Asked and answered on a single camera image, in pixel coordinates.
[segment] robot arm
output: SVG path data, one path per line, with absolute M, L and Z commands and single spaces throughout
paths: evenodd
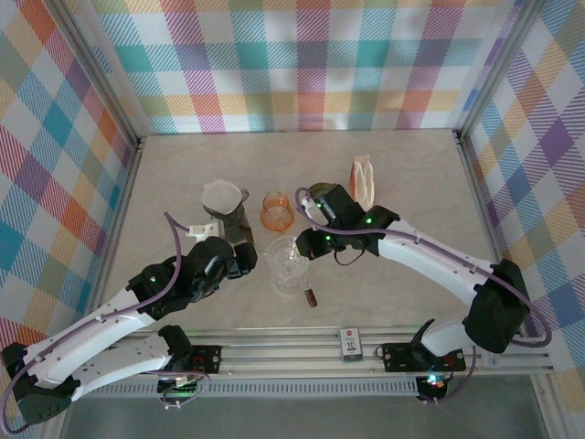
M 180 327 L 163 327 L 157 335 L 123 348 L 110 347 L 133 331 L 167 314 L 209 297 L 223 279 L 236 279 L 255 268 L 258 256 L 251 243 L 229 243 L 216 236 L 198 242 L 181 256 L 176 281 L 158 300 L 133 311 L 104 318 L 128 307 L 146 304 L 161 293 L 175 273 L 176 257 L 145 267 L 107 304 L 52 338 L 25 346 L 13 343 L 2 351 L 11 379 L 35 361 L 16 381 L 13 392 L 27 424 L 42 423 L 63 412 L 71 402 L 100 386 L 136 373 L 162 368 L 181 370 L 191 358 L 192 346 Z M 97 320 L 80 330 L 85 323 Z M 46 351 L 66 337 L 60 345 Z
M 483 273 L 504 280 L 527 296 L 522 275 L 514 263 L 502 260 L 493 265 L 458 252 L 380 206 L 365 212 L 340 185 L 317 184 L 310 192 L 311 196 L 302 203 L 305 213 L 335 233 L 305 230 L 296 241 L 301 255 L 314 260 L 329 252 L 341 252 L 347 246 L 370 252 L 429 277 L 469 309 L 466 316 L 444 325 L 427 322 L 415 337 L 412 350 L 418 351 L 423 369 L 436 358 L 469 346 L 478 345 L 494 353 L 505 351 L 526 319 L 528 308 Z

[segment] glass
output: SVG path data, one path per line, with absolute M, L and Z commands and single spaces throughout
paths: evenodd
M 293 224 L 294 214 L 286 195 L 271 190 L 262 201 L 260 219 L 268 230 L 283 234 Z
M 296 250 L 293 236 L 274 241 L 266 252 L 266 259 L 272 270 L 272 288 L 276 293 L 292 297 L 311 288 L 303 277 L 309 268 L 309 260 Z

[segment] cable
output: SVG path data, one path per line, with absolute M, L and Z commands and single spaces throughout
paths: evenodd
M 173 372 L 173 371 L 168 371 L 168 370 L 151 370 L 151 371 L 145 372 L 145 373 L 147 373 L 149 375 L 159 375 L 162 377 L 176 377 L 176 378 L 196 376 L 196 377 L 200 377 L 206 381 L 206 385 L 203 389 L 199 390 L 195 395 L 187 398 L 183 402 L 176 403 L 176 404 L 171 404 L 166 399 L 166 394 L 169 391 L 171 391 L 173 388 L 165 389 L 161 396 L 162 396 L 163 404 L 165 405 L 166 409 L 168 409 L 169 407 L 176 407 L 177 409 L 180 409 L 184 405 L 189 404 L 190 402 L 199 398 L 203 393 L 205 393 L 207 390 L 209 390 L 209 386 L 211 385 L 211 378 L 209 377 L 209 375 L 207 375 L 205 372 L 199 372 L 198 370 L 186 370 L 186 371 L 182 371 L 182 372 Z
M 550 341 L 552 340 L 552 329 L 550 327 L 550 324 L 546 320 L 546 318 L 540 312 L 540 310 L 532 302 L 530 302 L 522 293 L 520 293 L 514 286 L 512 286 L 508 282 L 500 279 L 497 276 L 494 276 L 493 274 L 487 272 L 486 270 L 483 270 L 480 267 L 474 266 L 472 263 L 466 261 L 464 258 L 461 258 L 461 257 L 457 256 L 456 254 L 453 254 L 453 253 L 443 249 L 441 246 L 439 246 L 437 244 L 426 241 L 420 237 L 417 237 L 416 235 L 412 235 L 412 234 L 404 232 L 404 231 L 388 230 L 388 229 L 338 230 L 338 229 L 331 229 L 331 228 L 326 227 L 322 224 L 319 224 L 317 221 L 315 221 L 314 219 L 309 217 L 307 212 L 304 210 L 303 204 L 301 203 L 301 192 L 306 192 L 309 195 L 311 195 L 311 191 L 308 188 L 299 187 L 294 194 L 294 199 L 296 201 L 296 208 L 297 208 L 297 210 L 299 210 L 299 213 L 302 216 L 304 216 L 305 218 L 307 218 L 309 220 L 309 222 L 311 222 L 311 224 L 313 224 L 317 229 L 322 230 L 322 231 L 326 231 L 327 233 L 332 233 L 332 234 L 336 234 L 336 235 L 347 235 L 347 236 L 362 235 L 362 234 L 366 234 L 366 233 L 383 233 L 383 234 L 388 235 L 388 236 L 395 236 L 397 238 L 406 239 L 406 240 L 409 240 L 412 242 L 416 241 L 419 245 L 427 247 L 428 249 L 431 249 L 431 250 L 437 252 L 438 254 L 450 259 L 453 262 L 459 263 L 463 267 L 465 267 L 469 270 L 475 270 L 476 272 L 478 272 L 480 275 L 484 276 L 485 278 L 490 279 L 490 280 L 496 282 L 497 284 L 501 285 L 506 290 L 508 290 L 510 293 L 515 295 L 516 298 L 520 302 L 522 302 L 524 305 L 526 305 L 528 307 L 528 309 L 530 310 L 530 312 L 532 314 L 534 314 L 538 320 L 540 320 L 540 323 L 542 324 L 542 326 L 545 329 L 545 337 L 543 340 L 531 343 L 531 342 L 513 339 L 511 341 L 511 343 L 518 345 L 518 346 L 525 347 L 525 348 L 543 348 L 544 346 L 547 346 L 550 343 Z
M 175 223 L 175 227 L 177 227 L 178 229 L 180 229 L 182 231 L 190 231 L 190 229 L 188 227 L 185 227 L 185 226 L 179 224 L 178 222 Z
M 354 263 L 355 261 L 357 261 L 359 258 L 361 258 L 361 257 L 364 255 L 364 253 L 365 253 L 365 252 L 366 252 L 366 250 L 365 250 L 365 249 L 362 249 L 362 252 L 361 252 L 361 253 L 359 253 L 359 254 L 358 254 L 358 255 L 357 255 L 357 256 L 356 256 L 356 257 L 355 257 L 355 258 L 354 258 L 354 259 L 353 259 L 351 262 L 348 262 L 348 263 L 341 263 L 341 262 L 339 262 L 339 260 L 337 259 L 337 254 L 338 254 L 338 251 L 337 251 L 337 250 L 335 250 L 335 251 L 333 252 L 333 259 L 335 259 L 335 262 L 337 262 L 337 263 L 338 263 L 339 265 L 341 265 L 342 267 L 347 267 L 348 265 L 351 265 L 352 263 Z
M 44 358 L 52 350 L 54 350 L 58 346 L 62 345 L 66 341 L 70 340 L 72 337 L 77 336 L 79 333 L 86 330 L 87 328 L 92 327 L 93 325 L 96 325 L 96 324 L 101 324 L 107 319 L 110 319 L 110 318 L 113 318 L 116 316 L 121 316 L 122 314 L 126 314 L 129 312 L 135 311 L 135 310 L 142 308 L 142 307 L 145 307 L 145 306 L 149 306 L 150 304 L 156 302 L 157 300 L 159 300 L 161 297 L 163 297 L 165 294 L 167 294 L 171 290 L 171 288 L 175 284 L 176 278 L 178 277 L 179 271 L 181 269 L 181 257 L 180 257 L 181 256 L 181 241 L 179 240 L 179 235 L 178 235 L 178 232 L 176 230 L 177 230 L 177 228 L 184 228 L 185 226 L 182 226 L 181 224 L 176 222 L 175 219 L 173 219 L 173 217 L 171 217 L 171 215 L 168 212 L 165 212 L 165 217 L 166 217 L 166 220 L 168 221 L 169 226 L 171 227 L 171 231 L 173 232 L 173 237 L 175 238 L 175 249 L 176 249 L 176 255 L 177 255 L 176 256 L 175 271 L 173 272 L 173 276 L 169 280 L 166 287 L 163 288 L 160 293 L 154 295 L 153 297 L 151 297 L 148 300 L 145 300 L 144 302 L 140 302 L 136 305 L 128 306 L 127 308 L 124 308 L 122 310 L 103 315 L 103 316 L 101 316 L 101 320 L 92 319 L 92 320 L 85 322 L 83 325 L 76 327 L 71 332 L 69 332 L 68 334 L 66 334 L 65 336 L 63 336 L 61 338 L 58 338 L 53 343 L 48 345 L 45 349 L 40 351 L 38 353 L 38 355 L 36 356 L 36 359 Z M 2 413 L 2 422 L 0 423 L 0 427 L 2 427 L 2 431 L 6 435 L 20 434 L 20 433 L 23 433 L 28 427 L 30 427 L 29 424 L 25 423 L 21 427 L 18 427 L 17 429 L 13 430 L 10 427 L 10 425 L 8 425 L 6 410 L 7 410 L 7 406 L 8 406 L 8 398 L 9 398 L 10 394 L 12 393 L 12 390 L 16 386 L 16 383 L 18 382 L 18 380 L 20 380 L 22 378 L 22 376 L 25 373 L 27 373 L 33 366 L 35 366 L 35 364 L 37 364 L 36 359 L 31 359 L 21 370 L 18 371 L 18 373 L 15 375 L 15 377 L 8 383 L 8 386 L 6 387 L 6 390 L 2 395 L 2 400 L 0 401 L 0 412 Z

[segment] plaid wall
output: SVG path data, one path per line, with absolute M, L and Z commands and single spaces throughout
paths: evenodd
M 499 245 L 554 329 L 585 432 L 585 0 L 547 2 L 472 140 Z
M 91 3 L 83 28 L 107 35 L 134 112 L 175 134 L 453 127 L 492 18 L 511 2 Z
M 518 15 L 520 14 L 520 10 L 522 9 L 522 5 L 524 4 L 524 2 L 525 0 L 515 0 L 512 8 L 510 9 L 510 12 L 505 18 L 505 22 L 500 28 L 500 32 L 498 33 L 497 38 L 495 39 L 495 43 L 492 46 L 489 55 L 485 59 L 484 65 L 482 66 L 479 75 L 477 75 L 477 78 L 475 79 L 473 88 L 471 89 L 469 95 L 467 96 L 467 99 L 465 100 L 463 110 L 459 115 L 459 119 L 457 119 L 457 124 L 455 125 L 455 128 L 461 128 L 461 126 L 465 122 L 465 119 L 467 118 L 469 111 L 471 110 L 473 104 L 475 103 L 475 100 L 477 99 L 477 94 L 482 89 L 482 87 L 485 84 L 485 80 L 487 80 L 487 78 L 490 76 L 490 73 L 492 72 L 492 67 L 495 64 L 495 61 L 498 59 L 504 42 L 510 35 L 510 31 L 512 30 L 514 24 L 516 23 L 516 20 L 518 19 Z
M 3 348 L 84 312 L 130 147 L 40 0 L 0 2 L 0 59 Z
M 126 117 L 128 118 L 129 122 L 133 125 L 133 129 L 136 133 L 140 135 L 145 135 L 147 130 L 144 126 L 140 124 L 140 120 L 134 107 L 128 101 L 128 97 L 126 96 L 126 92 L 124 91 L 123 86 L 121 85 L 118 76 L 114 73 L 111 63 L 108 61 L 107 57 L 104 55 L 103 50 L 98 42 L 98 39 L 95 37 L 95 34 L 90 29 L 90 24 L 88 22 L 87 17 L 81 13 L 80 9 L 80 2 L 81 0 L 63 0 L 64 4 L 69 9 L 71 15 L 75 19 L 75 22 L 81 32 L 81 34 L 86 39 L 88 46 L 93 51 L 96 60 L 99 62 L 101 66 L 101 71 L 107 81 L 109 82 L 110 86 L 112 87 L 114 93 L 118 97 L 120 104 L 122 105 Z

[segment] purple cable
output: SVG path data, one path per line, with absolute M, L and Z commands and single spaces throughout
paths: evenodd
M 179 224 L 178 222 L 175 223 L 175 227 L 177 227 L 178 229 L 180 229 L 182 231 L 190 231 L 190 229 L 188 227 L 185 227 L 185 226 Z
M 540 320 L 540 323 L 542 324 L 542 326 L 545 329 L 545 337 L 543 340 L 535 341 L 535 342 L 531 343 L 531 342 L 513 339 L 512 340 L 513 344 L 518 345 L 518 346 L 522 346 L 525 348 L 543 348 L 544 346 L 547 346 L 550 343 L 550 341 L 552 340 L 552 329 L 550 327 L 550 324 L 546 320 L 546 318 L 540 312 L 540 310 L 532 302 L 530 302 L 522 293 L 520 293 L 517 289 L 515 289 L 514 286 L 512 286 L 508 282 L 500 279 L 497 276 L 494 276 L 493 274 L 487 272 L 486 270 L 483 270 L 479 267 L 475 267 L 472 263 L 466 261 L 463 258 L 460 258 L 456 254 L 453 254 L 453 253 L 443 249 L 441 246 L 439 246 L 437 244 L 426 241 L 424 239 L 420 239 L 417 236 L 412 235 L 410 233 L 406 233 L 404 231 L 387 230 L 387 229 L 362 229 L 362 230 L 330 229 L 322 224 L 319 224 L 317 221 L 315 221 L 314 219 L 309 217 L 307 212 L 304 211 L 303 204 L 301 203 L 301 192 L 306 192 L 309 195 L 311 194 L 311 191 L 309 189 L 307 189 L 306 187 L 299 187 L 296 190 L 296 193 L 294 194 L 294 199 L 296 201 L 296 208 L 297 208 L 297 210 L 299 210 L 299 213 L 301 213 L 301 215 L 303 215 L 305 218 L 307 218 L 309 220 L 309 222 L 311 222 L 311 224 L 313 224 L 317 229 L 322 230 L 322 231 L 326 231 L 327 233 L 331 233 L 334 235 L 363 235 L 365 233 L 383 233 L 383 234 L 388 235 L 388 236 L 396 236 L 398 238 L 404 238 L 404 239 L 407 239 L 407 240 L 413 241 L 413 242 L 418 240 L 419 245 L 423 245 L 424 247 L 427 247 L 428 249 L 431 249 L 431 250 L 437 252 L 438 254 L 446 257 L 447 259 L 450 259 L 454 262 L 460 263 L 465 268 L 468 268 L 470 270 L 476 270 L 479 274 L 481 274 L 482 276 L 485 276 L 487 279 L 490 279 L 490 280 L 496 282 L 497 284 L 500 284 L 506 290 L 508 290 L 510 293 L 515 295 L 518 298 L 518 300 L 520 300 L 520 302 L 522 302 L 524 305 L 526 305 L 528 307 L 528 309 L 530 310 L 530 312 L 533 313 L 537 317 L 538 320 Z
M 200 397 L 201 394 L 205 393 L 209 389 L 209 386 L 211 385 L 211 378 L 209 377 L 209 375 L 207 375 L 205 372 L 200 372 L 198 370 L 185 370 L 185 371 L 180 371 L 180 372 L 173 372 L 170 370 L 151 370 L 151 371 L 145 372 L 145 373 L 147 373 L 149 375 L 158 375 L 161 377 L 177 377 L 177 378 L 181 378 L 181 377 L 185 377 L 185 376 L 189 376 L 189 375 L 194 375 L 196 377 L 200 377 L 200 378 L 203 378 L 205 380 L 206 384 L 205 384 L 205 387 L 203 389 L 201 389 L 195 395 L 191 396 L 190 398 L 186 399 L 185 401 L 181 402 L 180 404 L 171 404 L 171 403 L 169 403 L 169 401 L 166 400 L 166 394 L 171 389 L 166 389 L 165 391 L 163 391 L 162 396 L 163 396 L 163 404 L 165 405 L 165 408 L 169 408 L 169 407 L 181 408 L 184 405 L 189 404 L 191 401 L 194 401 L 198 397 Z
M 171 215 L 168 212 L 165 212 L 165 217 L 166 217 L 166 220 L 168 221 L 169 225 L 171 226 L 171 231 L 173 232 L 173 237 L 175 238 L 175 248 L 176 248 L 175 272 L 173 273 L 173 276 L 171 277 L 171 279 L 168 282 L 168 284 L 166 285 L 166 287 L 163 288 L 159 294 L 154 295 L 153 297 L 151 297 L 148 300 L 145 300 L 144 302 L 141 302 L 141 303 L 136 304 L 136 305 L 128 306 L 127 308 L 121 309 L 119 311 L 116 311 L 116 312 L 109 313 L 109 314 L 106 314 L 104 316 L 101 316 L 101 318 L 102 318 L 102 321 L 101 322 L 98 321 L 98 320 L 96 320 L 96 319 L 92 319 L 92 320 L 89 320 L 89 321 L 85 322 L 83 325 L 80 325 L 79 327 L 76 327 L 75 329 L 73 329 L 71 332 L 69 332 L 65 336 L 63 336 L 63 337 L 55 340 L 52 344 L 50 344 L 44 350 L 42 350 L 41 352 L 39 352 L 38 355 L 37 355 L 37 358 L 44 358 L 48 353 L 50 353 L 56 347 L 58 347 L 61 344 L 65 343 L 66 341 L 70 340 L 72 337 L 77 336 L 80 332 L 84 331 L 88 327 L 91 327 L 91 326 L 93 326 L 93 325 L 95 325 L 97 323 L 103 323 L 103 321 L 105 321 L 105 320 L 107 320 L 109 318 L 113 318 L 113 317 L 116 317 L 116 316 L 121 316 L 122 314 L 126 314 L 128 312 L 135 311 L 136 309 L 142 308 L 144 306 L 148 306 L 151 303 L 156 302 L 158 299 L 160 299 L 161 297 L 163 297 L 166 293 L 168 293 L 170 291 L 170 289 L 175 284 L 176 278 L 179 275 L 179 270 L 181 269 L 181 242 L 179 240 L 179 235 L 178 235 L 178 232 L 176 231 L 176 229 L 177 228 L 186 229 L 186 227 L 185 226 L 182 226 L 181 224 L 179 224 L 178 222 L 176 222 L 173 219 L 173 217 L 171 217 Z M 6 435 L 20 434 L 20 433 L 24 432 L 28 427 L 30 427 L 30 425 L 28 425 L 27 423 L 25 423 L 24 425 L 22 425 L 21 427 L 17 428 L 16 430 L 13 430 L 12 428 L 10 428 L 10 425 L 8 425 L 8 419 L 7 419 L 7 416 L 6 416 L 6 409 L 7 409 L 7 405 L 8 405 L 8 397 L 10 396 L 10 393 L 12 393 L 12 390 L 15 387 L 16 383 L 35 364 L 37 364 L 37 360 L 36 359 L 30 360 L 30 362 L 28 362 L 25 365 L 25 367 L 22 368 L 15 375 L 15 377 L 10 381 L 10 383 L 6 387 L 6 390 L 5 390 L 4 394 L 2 395 L 2 400 L 0 401 L 0 412 L 2 413 L 2 422 L 0 423 L 0 427 L 2 427 L 2 431 Z

